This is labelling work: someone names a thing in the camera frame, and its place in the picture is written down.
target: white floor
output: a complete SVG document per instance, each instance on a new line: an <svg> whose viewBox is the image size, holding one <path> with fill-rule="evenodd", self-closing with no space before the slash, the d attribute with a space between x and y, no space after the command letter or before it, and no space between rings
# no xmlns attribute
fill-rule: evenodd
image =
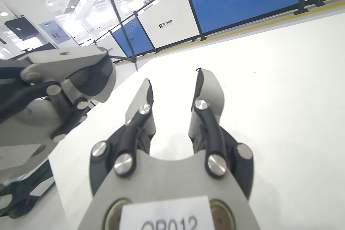
<svg viewBox="0 0 345 230"><path fill-rule="evenodd" d="M199 67L213 71L223 87L221 126L254 151L250 206L261 229L344 229L344 24L345 14L335 15L146 63L50 155L70 230L91 202L91 147L124 124L144 78L154 91L151 155L192 155L187 133ZM66 229L53 223L37 229Z"/></svg>

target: robotic hand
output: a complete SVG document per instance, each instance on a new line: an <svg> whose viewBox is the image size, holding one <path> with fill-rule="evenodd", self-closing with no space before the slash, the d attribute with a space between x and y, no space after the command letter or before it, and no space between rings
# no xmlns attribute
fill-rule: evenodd
<svg viewBox="0 0 345 230"><path fill-rule="evenodd" d="M89 179L93 200L78 230L259 229L248 204L253 154L219 126L224 95L214 74L198 70L188 133L192 157L162 161L149 156L156 132L153 102L152 86L145 79L126 112L125 124L92 148ZM168 204L159 204L205 195L211 227L202 224L207 213L198 216L197 204L187 207L191 215L180 223L181 217L168 217L173 215ZM138 205L142 206L139 210L130 210ZM177 208L185 207L183 202Z"/></svg>
<svg viewBox="0 0 345 230"><path fill-rule="evenodd" d="M115 81L107 50L97 46L0 60L0 216L26 214L53 186L48 155Z"/></svg>

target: yellow floor line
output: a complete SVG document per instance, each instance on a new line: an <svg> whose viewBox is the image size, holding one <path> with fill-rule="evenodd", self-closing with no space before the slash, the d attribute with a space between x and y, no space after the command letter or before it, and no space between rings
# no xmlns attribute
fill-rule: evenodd
<svg viewBox="0 0 345 230"><path fill-rule="evenodd" d="M239 29L239 30L236 30L236 31L233 31L233 32L226 33L226 34L222 34L222 35L218 35L218 36L214 36L214 37L208 37L206 40L204 40L202 42L192 42L192 43L188 43L188 44L185 44L185 45L182 45L182 46L172 47L172 48L160 51L159 55L165 54L165 53L168 53L168 52L171 52L171 51L174 51L174 50L187 48L187 47L190 47L190 46L193 46L193 45L197 45L197 44L200 44L200 43L205 43L205 42L212 41L212 40L215 40L215 39L219 39L219 38L235 35L235 34L238 34L238 33L247 32L247 31L250 31L250 30L253 30L253 29L256 29L256 28L263 28L263 27L268 26L268 25L277 24L277 23L284 22L284 21L287 21L287 20L300 18L302 16L310 15L310 14L313 14L313 13L319 13L319 12L327 11L329 9L333 9L333 8L336 8L336 7L341 7L343 5L345 5L345 2L339 2L339 3L333 4L333 5L319 7L317 9L313 10L313 11L308 11L306 13L301 13L301 14L298 14L298 15L291 15L291 16L287 16L287 17L284 17L284 18L281 18L281 19L276 19L276 20L273 20L273 21L270 21L270 22L254 25L254 26L251 26L249 28L243 28L243 29ZM140 60L141 59L146 59L146 58L153 58L155 56L156 56L155 54L154 55L143 56L143 57L140 57Z"/></svg>

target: joyson logo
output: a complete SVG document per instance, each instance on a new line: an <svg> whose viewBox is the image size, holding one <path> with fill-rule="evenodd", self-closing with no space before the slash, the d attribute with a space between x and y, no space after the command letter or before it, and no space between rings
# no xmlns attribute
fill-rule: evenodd
<svg viewBox="0 0 345 230"><path fill-rule="evenodd" d="M171 25L173 25L173 21L171 19L169 19L168 21L161 23L159 25L159 28L162 29L162 28L166 28L166 27L171 26Z"/></svg>

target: round screw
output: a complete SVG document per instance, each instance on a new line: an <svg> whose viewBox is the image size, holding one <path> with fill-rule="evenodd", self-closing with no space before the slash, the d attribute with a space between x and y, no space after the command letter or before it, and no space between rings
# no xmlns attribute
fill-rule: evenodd
<svg viewBox="0 0 345 230"><path fill-rule="evenodd" d="M58 143L58 142L60 142L62 139L64 139L66 137L66 134L60 134L60 135L56 135L54 138L53 138L53 141L55 142L55 143Z"/></svg>
<svg viewBox="0 0 345 230"><path fill-rule="evenodd" d="M57 95L61 92L61 87L58 85L51 85L46 88L46 92L48 95Z"/></svg>
<svg viewBox="0 0 345 230"><path fill-rule="evenodd" d="M92 156L94 157L102 156L104 152L106 151L106 149L107 149L107 143L105 141L100 141L92 147L91 149Z"/></svg>
<svg viewBox="0 0 345 230"><path fill-rule="evenodd" d="M83 115L83 116L81 117L81 119L79 120L79 122L82 123L86 118L87 118L87 115L85 114L85 115Z"/></svg>
<svg viewBox="0 0 345 230"><path fill-rule="evenodd" d="M208 108L208 104L203 99L198 99L197 101L195 101L195 107L200 110L205 110L206 108Z"/></svg>
<svg viewBox="0 0 345 230"><path fill-rule="evenodd" d="M89 103L87 101L82 101L77 104L77 109L85 109Z"/></svg>
<svg viewBox="0 0 345 230"><path fill-rule="evenodd" d="M243 159L250 160L253 157L251 149L243 143L238 144L237 151Z"/></svg>
<svg viewBox="0 0 345 230"><path fill-rule="evenodd" d="M126 174L133 165L133 158L131 154L125 153L120 155L114 164L114 170L117 175Z"/></svg>
<svg viewBox="0 0 345 230"><path fill-rule="evenodd" d="M149 104L145 103L141 107L139 107L139 113L140 114L148 114L151 110L151 107Z"/></svg>
<svg viewBox="0 0 345 230"><path fill-rule="evenodd" d="M24 79L29 82L37 81L41 78L41 74L39 72L27 72L24 75Z"/></svg>
<svg viewBox="0 0 345 230"><path fill-rule="evenodd" d="M207 165L212 174L218 177L224 176L226 173L226 162L221 156L217 154L208 156Z"/></svg>

